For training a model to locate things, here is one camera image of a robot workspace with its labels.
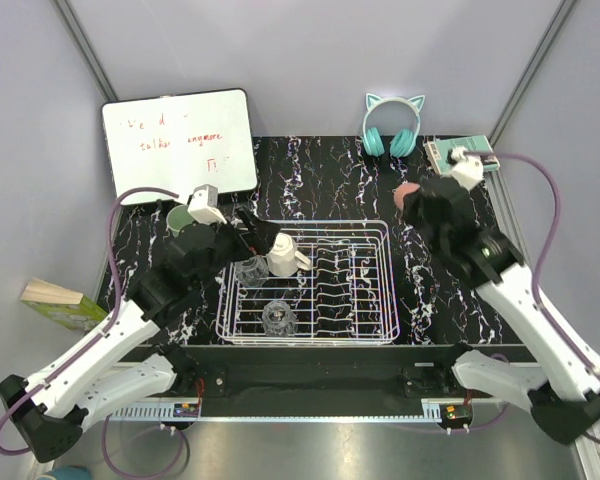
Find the pink plastic cup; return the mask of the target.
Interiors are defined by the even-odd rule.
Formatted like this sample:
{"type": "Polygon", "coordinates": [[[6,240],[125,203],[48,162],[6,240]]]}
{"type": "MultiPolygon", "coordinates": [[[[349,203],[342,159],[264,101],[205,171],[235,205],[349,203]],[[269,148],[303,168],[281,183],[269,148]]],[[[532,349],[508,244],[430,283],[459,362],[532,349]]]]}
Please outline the pink plastic cup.
{"type": "Polygon", "coordinates": [[[418,183],[407,182],[399,185],[393,195],[393,200],[399,210],[404,209],[404,199],[411,194],[417,192],[420,188],[418,183]]]}

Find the green plastic cup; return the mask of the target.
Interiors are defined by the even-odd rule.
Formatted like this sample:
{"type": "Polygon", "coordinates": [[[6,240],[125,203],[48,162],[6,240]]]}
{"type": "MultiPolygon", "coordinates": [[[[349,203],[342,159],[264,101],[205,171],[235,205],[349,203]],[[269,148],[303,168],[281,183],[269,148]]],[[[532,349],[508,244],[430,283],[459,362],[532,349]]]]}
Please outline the green plastic cup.
{"type": "Polygon", "coordinates": [[[173,237],[177,237],[185,227],[192,225],[193,222],[194,219],[189,214],[186,205],[174,206],[166,216],[166,225],[173,237]]]}

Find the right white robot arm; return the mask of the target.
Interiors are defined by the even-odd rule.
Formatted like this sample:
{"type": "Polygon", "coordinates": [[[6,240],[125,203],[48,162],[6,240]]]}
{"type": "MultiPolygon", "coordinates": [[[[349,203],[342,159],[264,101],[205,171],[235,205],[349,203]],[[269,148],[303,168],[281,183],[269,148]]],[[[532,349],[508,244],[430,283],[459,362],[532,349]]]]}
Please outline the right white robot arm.
{"type": "Polygon", "coordinates": [[[600,355],[541,292],[521,252],[506,235],[478,226],[469,191],[453,178],[403,184],[394,202],[429,252],[506,321],[538,364],[518,367],[456,345],[434,371],[437,390],[499,398],[562,445],[587,437],[600,420],[600,355]]]}

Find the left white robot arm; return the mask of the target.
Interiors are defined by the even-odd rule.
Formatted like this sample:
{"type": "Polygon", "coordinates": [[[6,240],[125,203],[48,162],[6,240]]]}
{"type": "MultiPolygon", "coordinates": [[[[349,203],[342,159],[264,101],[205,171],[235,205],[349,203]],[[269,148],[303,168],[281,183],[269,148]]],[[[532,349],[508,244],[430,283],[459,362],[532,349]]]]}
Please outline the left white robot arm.
{"type": "Polygon", "coordinates": [[[157,346],[138,366],[115,375],[108,371],[175,321],[227,266],[272,250],[279,224],[243,208],[237,214],[240,227],[225,221],[184,227],[102,324],[48,367],[0,383],[2,420],[13,423],[39,462],[65,454],[121,407],[163,392],[183,396],[194,388],[197,364],[177,346],[157,346]]]}

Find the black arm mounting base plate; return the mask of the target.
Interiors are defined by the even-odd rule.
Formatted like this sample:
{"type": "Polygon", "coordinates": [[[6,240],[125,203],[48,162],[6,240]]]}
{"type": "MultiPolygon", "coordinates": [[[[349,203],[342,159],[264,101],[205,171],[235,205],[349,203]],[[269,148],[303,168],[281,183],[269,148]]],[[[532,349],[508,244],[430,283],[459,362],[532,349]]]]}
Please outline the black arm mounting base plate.
{"type": "Polygon", "coordinates": [[[458,350],[188,346],[192,371],[165,394],[201,394],[206,418],[402,416],[421,399],[467,398],[450,372],[458,350]]]}

